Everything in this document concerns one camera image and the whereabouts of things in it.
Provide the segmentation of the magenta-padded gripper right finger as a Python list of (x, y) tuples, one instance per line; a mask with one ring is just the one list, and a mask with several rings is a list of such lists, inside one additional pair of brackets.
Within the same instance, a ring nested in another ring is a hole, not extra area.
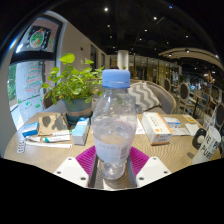
[(171, 174), (158, 157), (149, 157), (134, 147), (130, 150), (127, 166), (132, 188), (146, 186)]

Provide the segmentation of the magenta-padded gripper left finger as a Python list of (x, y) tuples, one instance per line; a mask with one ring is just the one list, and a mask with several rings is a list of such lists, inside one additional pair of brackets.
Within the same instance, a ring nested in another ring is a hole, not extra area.
[(54, 174), (84, 188), (93, 188), (97, 174), (98, 157), (92, 146), (77, 157), (67, 157)]

